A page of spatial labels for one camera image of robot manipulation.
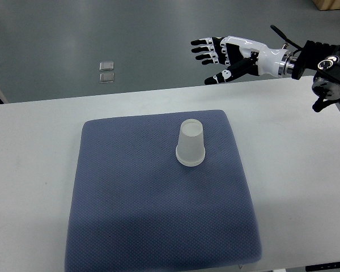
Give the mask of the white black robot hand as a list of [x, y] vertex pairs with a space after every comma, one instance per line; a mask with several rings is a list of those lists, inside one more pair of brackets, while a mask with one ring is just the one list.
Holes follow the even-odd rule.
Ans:
[[206, 85], [228, 83], [246, 74], [284, 75], [291, 52], [287, 49], [270, 49], [261, 42], [241, 37], [207, 37], [190, 43], [192, 53], [203, 65], [219, 64], [226, 68], [205, 79]]

